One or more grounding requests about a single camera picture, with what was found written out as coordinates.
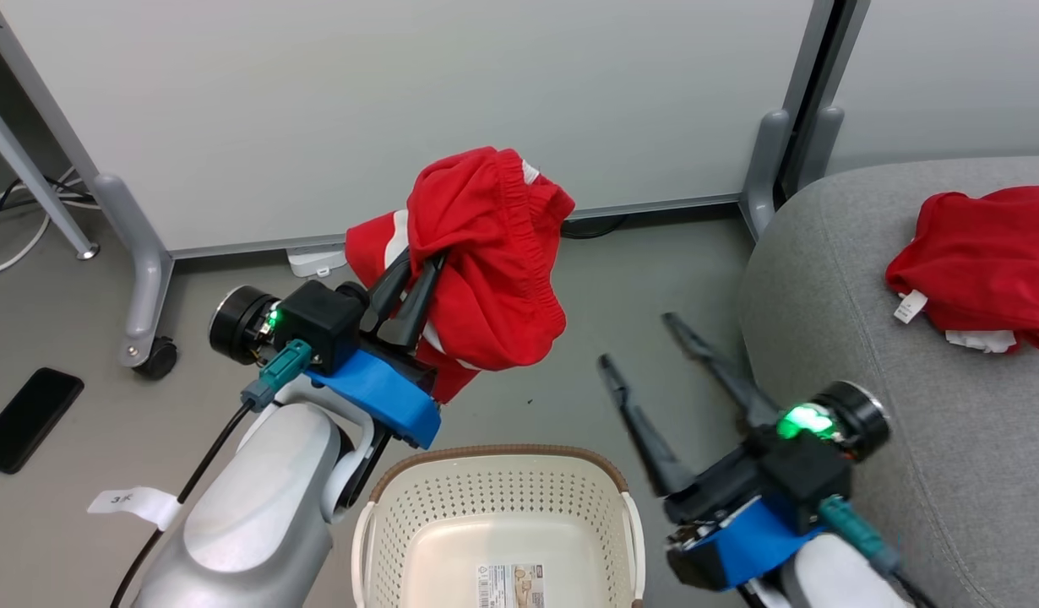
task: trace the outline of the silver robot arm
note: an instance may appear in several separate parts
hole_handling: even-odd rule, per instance
[[[307,376],[285,386],[237,454],[171,530],[135,606],[300,606],[331,550],[327,525],[346,513],[373,419]],[[362,429],[354,447],[325,412]]]

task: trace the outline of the red clothing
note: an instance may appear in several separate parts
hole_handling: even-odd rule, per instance
[[[478,149],[428,165],[407,210],[346,233],[346,258],[373,284],[404,246],[415,276],[449,250],[418,358],[439,368],[445,403],[477,374],[530,366],[565,331],[550,285],[571,197],[515,151]]]
[[[924,311],[941,332],[1012,331],[1039,349],[1039,186],[930,196],[886,280],[928,296]]]

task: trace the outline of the beige plastic basket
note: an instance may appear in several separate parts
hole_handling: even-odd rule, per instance
[[[392,467],[354,528],[358,608],[640,608],[644,535],[598,454],[485,446]]]

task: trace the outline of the whiteboard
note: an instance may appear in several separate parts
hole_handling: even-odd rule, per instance
[[[808,0],[2,0],[169,250],[338,235],[512,147],[581,210],[739,192]]]
[[[872,2],[833,105],[828,174],[1039,154],[1039,0]]]

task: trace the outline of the gray upholstery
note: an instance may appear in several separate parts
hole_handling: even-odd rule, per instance
[[[944,607],[1039,606],[1039,351],[948,344],[895,319],[883,270],[939,191],[1039,184],[1039,157],[895,164],[811,184],[748,263],[741,327],[756,380],[803,400],[830,380],[873,390],[894,439],[860,466],[855,502]]]

